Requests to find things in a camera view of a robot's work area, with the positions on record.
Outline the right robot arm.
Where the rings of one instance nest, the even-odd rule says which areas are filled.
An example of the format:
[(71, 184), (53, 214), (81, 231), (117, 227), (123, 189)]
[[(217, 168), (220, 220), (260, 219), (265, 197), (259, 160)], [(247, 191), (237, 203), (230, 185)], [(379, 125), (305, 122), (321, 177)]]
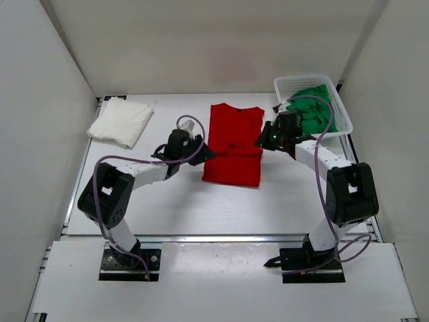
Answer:
[(318, 189), (321, 180), (326, 183), (321, 194), (325, 218), (308, 234), (310, 246), (301, 251), (303, 264), (316, 268), (326, 258), (324, 251), (336, 248), (349, 230), (378, 214), (379, 202), (371, 167), (337, 156), (320, 143), (320, 137), (305, 136), (301, 123), (296, 112), (281, 112), (265, 122), (255, 145), (285, 152), (307, 165), (315, 172)]

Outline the white t shirt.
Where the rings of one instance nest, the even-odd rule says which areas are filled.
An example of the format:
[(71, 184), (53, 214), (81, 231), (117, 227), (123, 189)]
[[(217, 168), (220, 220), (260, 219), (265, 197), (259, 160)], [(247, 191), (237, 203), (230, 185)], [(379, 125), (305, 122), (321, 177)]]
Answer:
[(153, 114), (149, 105), (111, 99), (86, 133), (90, 138), (133, 149)]

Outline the green t shirt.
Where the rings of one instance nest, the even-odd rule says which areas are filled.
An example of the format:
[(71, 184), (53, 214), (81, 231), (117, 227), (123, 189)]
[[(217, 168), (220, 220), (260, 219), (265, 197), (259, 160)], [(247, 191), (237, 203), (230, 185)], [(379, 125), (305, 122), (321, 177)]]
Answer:
[[(292, 98), (301, 96), (315, 96), (331, 103), (326, 85), (310, 87), (296, 92)], [(302, 131), (304, 135), (322, 133), (330, 120), (329, 107), (318, 99), (301, 98), (290, 102), (288, 106), (290, 111), (297, 111), (299, 120), (302, 121)]]

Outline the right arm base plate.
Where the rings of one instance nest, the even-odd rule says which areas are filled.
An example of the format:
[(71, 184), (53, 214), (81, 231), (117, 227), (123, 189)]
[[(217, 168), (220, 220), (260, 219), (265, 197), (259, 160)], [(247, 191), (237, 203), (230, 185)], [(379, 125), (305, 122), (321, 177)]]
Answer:
[(344, 283), (342, 264), (334, 251), (315, 252), (309, 243), (301, 248), (280, 248), (279, 255), (269, 259), (265, 268), (280, 268), (284, 284)]

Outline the red t shirt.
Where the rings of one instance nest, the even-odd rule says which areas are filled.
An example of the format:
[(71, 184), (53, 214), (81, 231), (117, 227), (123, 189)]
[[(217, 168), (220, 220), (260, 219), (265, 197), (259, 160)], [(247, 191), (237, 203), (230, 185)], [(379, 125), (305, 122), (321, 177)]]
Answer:
[(208, 147), (216, 157), (205, 162), (203, 181), (259, 187), (263, 151), (255, 141), (261, 134), (264, 113), (260, 107), (211, 106)]

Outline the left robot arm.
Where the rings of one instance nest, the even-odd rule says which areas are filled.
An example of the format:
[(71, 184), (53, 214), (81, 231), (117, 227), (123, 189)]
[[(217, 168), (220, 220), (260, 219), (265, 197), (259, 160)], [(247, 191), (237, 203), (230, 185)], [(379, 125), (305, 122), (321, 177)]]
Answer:
[(78, 209), (98, 225), (116, 261), (125, 268), (134, 268), (143, 262), (143, 257), (141, 243), (125, 221), (131, 193), (147, 184), (168, 180), (184, 163), (197, 166), (216, 156), (201, 135), (175, 129), (149, 160), (128, 159), (129, 163), (122, 167), (97, 162), (78, 199)]

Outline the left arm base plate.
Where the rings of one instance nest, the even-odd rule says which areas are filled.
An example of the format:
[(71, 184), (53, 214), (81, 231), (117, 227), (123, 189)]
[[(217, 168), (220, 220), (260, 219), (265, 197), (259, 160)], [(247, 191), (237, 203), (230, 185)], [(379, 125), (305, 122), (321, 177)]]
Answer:
[(100, 281), (157, 282), (160, 277), (161, 248), (142, 248), (140, 260), (122, 254), (110, 246), (105, 246), (99, 269)]

